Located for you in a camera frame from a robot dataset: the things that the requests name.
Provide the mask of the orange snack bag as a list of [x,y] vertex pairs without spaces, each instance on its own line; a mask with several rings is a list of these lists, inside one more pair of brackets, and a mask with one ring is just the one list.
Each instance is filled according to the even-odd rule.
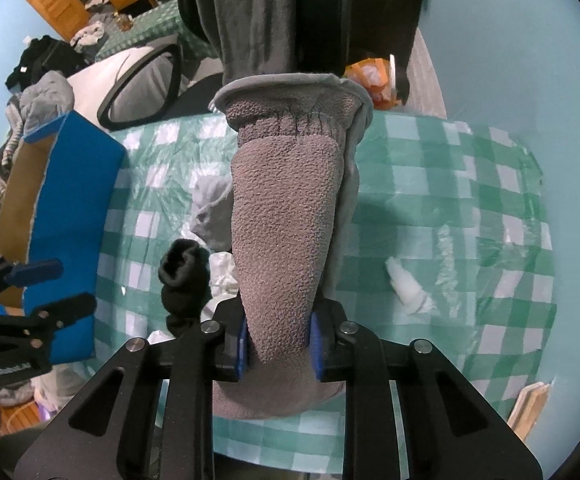
[[389,58],[365,58],[347,65],[344,77],[366,89],[376,110],[391,110],[405,104],[397,89],[396,62],[393,55]]

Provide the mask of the green checkered tablecloth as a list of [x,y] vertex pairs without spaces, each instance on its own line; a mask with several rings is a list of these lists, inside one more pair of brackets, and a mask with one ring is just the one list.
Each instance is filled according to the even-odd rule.
[[[116,137],[127,157],[104,226],[89,370],[127,339],[164,327],[159,262],[191,234],[198,177],[228,174],[237,148],[219,115]],[[384,339],[430,339],[508,416],[536,378],[556,313],[535,157],[495,128],[378,112],[356,162],[360,189],[337,300]],[[391,257],[431,295],[437,314],[404,312],[386,272]]]

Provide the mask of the blue cardboard box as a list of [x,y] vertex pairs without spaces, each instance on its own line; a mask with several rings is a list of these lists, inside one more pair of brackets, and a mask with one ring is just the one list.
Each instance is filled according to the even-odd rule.
[[26,134],[0,206],[0,256],[57,259],[61,278],[0,293],[0,305],[32,314],[49,302],[96,290],[108,208],[125,150],[71,110]]

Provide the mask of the dark grey striped-cuff garment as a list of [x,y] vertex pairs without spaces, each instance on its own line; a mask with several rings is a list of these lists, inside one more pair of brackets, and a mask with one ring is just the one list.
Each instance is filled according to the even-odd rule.
[[250,76],[344,72],[351,0],[194,0],[224,83]]

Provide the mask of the grey quilted jacket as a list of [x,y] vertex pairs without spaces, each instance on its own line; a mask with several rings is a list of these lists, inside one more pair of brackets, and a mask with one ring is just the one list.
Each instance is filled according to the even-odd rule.
[[23,134],[26,136],[51,120],[69,113],[74,103],[74,91],[66,77],[56,70],[47,72],[20,95]]

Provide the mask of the black clothes pile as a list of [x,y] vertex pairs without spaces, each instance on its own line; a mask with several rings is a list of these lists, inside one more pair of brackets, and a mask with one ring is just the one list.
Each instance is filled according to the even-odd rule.
[[8,90],[24,90],[54,70],[72,76],[89,65],[87,58],[65,41],[50,36],[32,39],[22,52],[19,64],[5,81]]

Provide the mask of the black sock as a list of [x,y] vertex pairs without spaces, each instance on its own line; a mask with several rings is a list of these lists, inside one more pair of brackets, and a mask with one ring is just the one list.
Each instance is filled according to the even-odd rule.
[[200,322],[211,295],[207,253],[195,240],[179,238],[163,256],[157,276],[162,284],[166,326],[177,338]]

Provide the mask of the black hanging coat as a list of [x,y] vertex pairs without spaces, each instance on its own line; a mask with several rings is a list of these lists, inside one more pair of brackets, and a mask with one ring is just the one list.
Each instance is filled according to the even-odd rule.
[[351,4],[347,62],[393,58],[397,96],[401,102],[409,98],[407,67],[422,6],[423,0],[352,0]]

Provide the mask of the brown fuzzy sock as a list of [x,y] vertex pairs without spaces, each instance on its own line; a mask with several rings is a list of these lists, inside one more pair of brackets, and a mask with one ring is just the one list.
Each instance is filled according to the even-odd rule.
[[358,196],[356,148],[373,105],[359,84],[322,74],[245,77],[214,103],[238,136],[231,240],[251,341],[244,376],[215,384],[214,412],[294,416],[343,390],[316,377],[309,319],[337,284]]

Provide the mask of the black office chair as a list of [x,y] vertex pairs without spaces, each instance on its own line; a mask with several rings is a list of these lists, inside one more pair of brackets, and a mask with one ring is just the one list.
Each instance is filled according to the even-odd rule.
[[97,118],[110,130],[200,113],[222,84],[250,76],[342,75],[351,0],[178,0],[191,32],[220,58],[223,71],[186,92],[183,53],[160,44],[128,66],[106,95]]

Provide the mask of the far green checkered table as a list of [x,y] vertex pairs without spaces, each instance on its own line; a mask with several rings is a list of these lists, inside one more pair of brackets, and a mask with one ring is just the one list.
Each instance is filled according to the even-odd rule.
[[107,30],[108,39],[95,55],[96,61],[102,61],[133,47],[145,46],[151,41],[167,36],[178,37],[183,52],[191,58],[216,58],[215,50],[205,41],[195,36],[185,25],[179,14],[176,0],[160,4],[156,8],[142,13],[132,19],[131,29],[123,32],[119,26],[112,24]]

